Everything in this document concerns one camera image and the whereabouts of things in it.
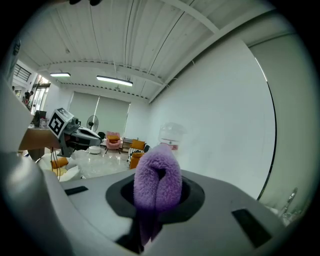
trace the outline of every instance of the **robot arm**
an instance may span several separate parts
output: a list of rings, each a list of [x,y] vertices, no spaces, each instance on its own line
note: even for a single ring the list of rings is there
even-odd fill
[[[90,146],[99,146],[102,139],[88,128],[80,126],[79,119],[64,108],[54,110],[49,120],[49,129],[57,137],[60,157],[70,157],[75,150],[86,150]]]

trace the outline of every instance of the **ceiling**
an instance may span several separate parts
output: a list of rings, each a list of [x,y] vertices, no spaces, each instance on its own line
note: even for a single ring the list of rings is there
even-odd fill
[[[259,0],[103,0],[51,6],[21,32],[19,59],[58,86],[151,102],[188,63],[273,7]],[[68,72],[53,79],[49,73]],[[98,81],[107,76],[133,86]]]

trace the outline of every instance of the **ceiling light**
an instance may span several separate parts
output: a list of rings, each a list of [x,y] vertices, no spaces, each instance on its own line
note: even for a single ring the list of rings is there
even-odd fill
[[[52,77],[70,77],[69,73],[51,73],[50,76]]]
[[[97,75],[96,79],[98,79],[100,81],[116,83],[116,84],[124,85],[124,86],[132,86],[133,85],[133,82],[130,82],[130,81],[111,78],[111,77],[107,77],[107,76],[101,76],[101,75]]]

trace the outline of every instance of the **railing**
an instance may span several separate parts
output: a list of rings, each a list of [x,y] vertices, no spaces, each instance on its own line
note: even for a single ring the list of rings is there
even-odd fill
[[[15,65],[13,74],[16,77],[18,77],[26,82],[28,81],[28,79],[31,75],[31,73],[29,71],[25,70],[23,67],[21,67],[18,64]]]

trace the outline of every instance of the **orange chair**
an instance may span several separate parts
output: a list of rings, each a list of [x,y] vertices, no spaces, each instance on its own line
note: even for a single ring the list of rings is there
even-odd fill
[[[132,154],[131,161],[130,161],[130,169],[134,169],[137,167],[140,158],[144,155],[145,153],[140,153],[140,152],[135,152]]]

